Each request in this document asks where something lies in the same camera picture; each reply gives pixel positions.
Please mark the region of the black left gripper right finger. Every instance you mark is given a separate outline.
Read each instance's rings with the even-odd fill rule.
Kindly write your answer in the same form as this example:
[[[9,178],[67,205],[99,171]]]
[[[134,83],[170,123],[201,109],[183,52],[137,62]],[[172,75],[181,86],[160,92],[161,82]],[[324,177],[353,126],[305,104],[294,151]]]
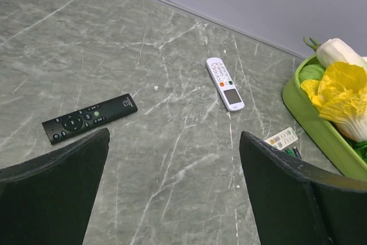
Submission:
[[[243,131],[239,153],[261,244],[366,244],[366,182]]]

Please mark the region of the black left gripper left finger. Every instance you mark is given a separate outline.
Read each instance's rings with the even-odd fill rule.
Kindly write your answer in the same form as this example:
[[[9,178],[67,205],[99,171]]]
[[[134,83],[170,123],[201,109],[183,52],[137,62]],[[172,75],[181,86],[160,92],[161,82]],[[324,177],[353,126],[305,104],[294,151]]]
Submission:
[[[82,244],[109,142],[103,128],[1,169],[1,244]]]

